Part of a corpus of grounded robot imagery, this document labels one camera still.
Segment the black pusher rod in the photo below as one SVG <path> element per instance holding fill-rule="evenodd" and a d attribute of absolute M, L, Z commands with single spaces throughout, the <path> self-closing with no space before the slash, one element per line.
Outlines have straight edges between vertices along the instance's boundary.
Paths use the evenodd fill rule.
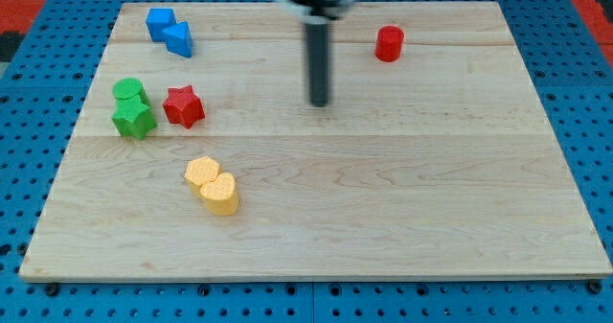
<path fill-rule="evenodd" d="M 324 107 L 330 100 L 329 25 L 305 24 L 305 42 L 308 100 Z"/>

